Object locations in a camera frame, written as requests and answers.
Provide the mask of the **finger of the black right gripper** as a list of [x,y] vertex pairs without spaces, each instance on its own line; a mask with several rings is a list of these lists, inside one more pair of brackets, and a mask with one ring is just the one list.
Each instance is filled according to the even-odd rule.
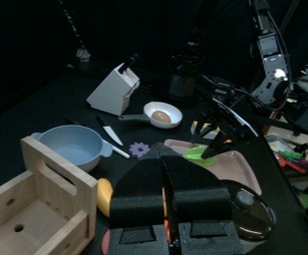
[[208,114],[201,114],[197,120],[192,123],[195,136],[205,136],[208,135],[215,129],[216,125],[209,121]]
[[216,135],[204,153],[201,154],[201,158],[208,159],[211,157],[215,157],[220,153],[231,151],[233,148],[233,144],[232,142],[228,141],[229,139],[231,139],[231,135],[227,132],[221,131]]

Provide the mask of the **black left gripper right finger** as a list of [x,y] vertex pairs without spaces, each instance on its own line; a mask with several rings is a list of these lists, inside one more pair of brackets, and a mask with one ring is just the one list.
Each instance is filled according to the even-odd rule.
[[161,162],[172,254],[243,255],[225,185],[180,156],[165,156]]

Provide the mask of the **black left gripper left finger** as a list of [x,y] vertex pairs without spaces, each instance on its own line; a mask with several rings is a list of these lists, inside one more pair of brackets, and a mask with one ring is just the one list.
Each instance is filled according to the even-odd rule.
[[159,159],[144,159],[112,197],[109,255],[169,255]]

